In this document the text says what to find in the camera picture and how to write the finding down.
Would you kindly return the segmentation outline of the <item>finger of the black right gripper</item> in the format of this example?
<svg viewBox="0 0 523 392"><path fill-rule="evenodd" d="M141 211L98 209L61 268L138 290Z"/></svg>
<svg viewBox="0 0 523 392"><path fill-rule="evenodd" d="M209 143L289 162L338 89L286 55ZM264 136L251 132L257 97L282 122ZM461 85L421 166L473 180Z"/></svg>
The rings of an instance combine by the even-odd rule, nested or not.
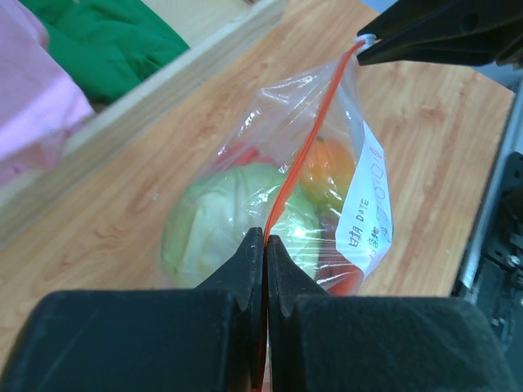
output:
<svg viewBox="0 0 523 392"><path fill-rule="evenodd" d="M357 37L451 38L456 35L455 15L463 13L465 1L397 1L369 22Z"/></svg>
<svg viewBox="0 0 523 392"><path fill-rule="evenodd" d="M522 62L522 2L467 1L451 38L375 38L358 56L361 65L400 60L446 65Z"/></svg>

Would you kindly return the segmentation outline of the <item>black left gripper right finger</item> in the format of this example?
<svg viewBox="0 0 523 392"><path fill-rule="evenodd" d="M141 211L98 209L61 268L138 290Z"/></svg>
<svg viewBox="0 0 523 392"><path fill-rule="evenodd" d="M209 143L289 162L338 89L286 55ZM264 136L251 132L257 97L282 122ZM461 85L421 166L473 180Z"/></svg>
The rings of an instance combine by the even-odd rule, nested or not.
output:
<svg viewBox="0 0 523 392"><path fill-rule="evenodd" d="M448 297L331 296L266 249L274 391L514 391L484 315Z"/></svg>

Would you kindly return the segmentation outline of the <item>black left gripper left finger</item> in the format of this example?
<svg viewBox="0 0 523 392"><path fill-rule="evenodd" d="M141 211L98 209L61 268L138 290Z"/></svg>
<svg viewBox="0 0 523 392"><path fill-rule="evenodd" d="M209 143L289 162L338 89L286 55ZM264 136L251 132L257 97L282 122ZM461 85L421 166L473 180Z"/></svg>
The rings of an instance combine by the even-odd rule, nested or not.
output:
<svg viewBox="0 0 523 392"><path fill-rule="evenodd" d="M4 391L259 391L262 231L192 289L68 290L29 314Z"/></svg>

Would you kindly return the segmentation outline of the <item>green cabbage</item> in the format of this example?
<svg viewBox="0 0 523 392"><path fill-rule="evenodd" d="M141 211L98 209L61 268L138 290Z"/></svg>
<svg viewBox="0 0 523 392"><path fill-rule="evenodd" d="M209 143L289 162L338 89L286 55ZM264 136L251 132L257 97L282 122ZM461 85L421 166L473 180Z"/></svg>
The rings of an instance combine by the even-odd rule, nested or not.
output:
<svg viewBox="0 0 523 392"><path fill-rule="evenodd" d="M228 259L252 227L264 227L286 176L268 163L236 166L186 187L170 211L159 259L178 288L198 286ZM315 276L320 254L320 220L301 186L288 198L271 233L292 260Z"/></svg>

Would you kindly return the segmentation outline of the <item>orange fruit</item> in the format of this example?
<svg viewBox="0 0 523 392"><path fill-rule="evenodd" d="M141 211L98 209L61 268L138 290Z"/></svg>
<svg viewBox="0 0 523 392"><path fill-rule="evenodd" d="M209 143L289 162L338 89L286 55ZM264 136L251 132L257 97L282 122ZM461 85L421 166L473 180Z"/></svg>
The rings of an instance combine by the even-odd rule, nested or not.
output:
<svg viewBox="0 0 523 392"><path fill-rule="evenodd" d="M299 184L313 199L342 201L354 173L354 159L340 141L317 138L304 162Z"/></svg>

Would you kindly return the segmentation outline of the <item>clear zip top bag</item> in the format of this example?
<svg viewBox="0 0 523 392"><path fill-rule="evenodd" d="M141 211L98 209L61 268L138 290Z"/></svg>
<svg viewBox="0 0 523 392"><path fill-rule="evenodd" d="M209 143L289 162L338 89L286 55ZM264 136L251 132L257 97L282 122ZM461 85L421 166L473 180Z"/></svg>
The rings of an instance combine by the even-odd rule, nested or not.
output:
<svg viewBox="0 0 523 392"><path fill-rule="evenodd" d="M175 202L159 264L179 391L361 391L378 345L355 298L391 245L383 150L342 57L261 89Z"/></svg>

